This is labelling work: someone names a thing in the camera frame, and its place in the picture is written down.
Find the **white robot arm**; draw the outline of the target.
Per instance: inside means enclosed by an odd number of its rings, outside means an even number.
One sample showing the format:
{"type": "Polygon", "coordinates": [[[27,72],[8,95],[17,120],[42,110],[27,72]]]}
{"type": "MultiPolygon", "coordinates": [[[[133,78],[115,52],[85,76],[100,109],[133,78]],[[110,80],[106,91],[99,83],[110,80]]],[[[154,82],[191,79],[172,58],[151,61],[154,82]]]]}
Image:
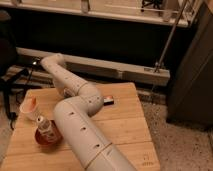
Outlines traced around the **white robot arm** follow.
{"type": "Polygon", "coordinates": [[[94,124],[104,98],[96,86],[66,69],[62,54],[44,57],[42,67],[59,92],[69,97],[56,104],[53,118],[85,171],[137,171],[125,155],[94,124]]]}

